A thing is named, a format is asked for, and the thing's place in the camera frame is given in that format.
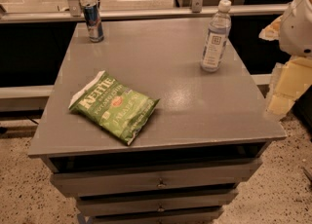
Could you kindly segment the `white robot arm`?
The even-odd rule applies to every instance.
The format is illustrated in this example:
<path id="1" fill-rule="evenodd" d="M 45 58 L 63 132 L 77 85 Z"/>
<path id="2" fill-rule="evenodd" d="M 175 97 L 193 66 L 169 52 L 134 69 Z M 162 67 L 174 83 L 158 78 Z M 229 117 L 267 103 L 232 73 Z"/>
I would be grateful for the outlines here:
<path id="1" fill-rule="evenodd" d="M 278 40 L 280 50 L 291 56 L 273 68 L 266 97 L 266 114 L 280 120 L 312 86 L 312 0 L 292 0 L 258 37 Z"/>

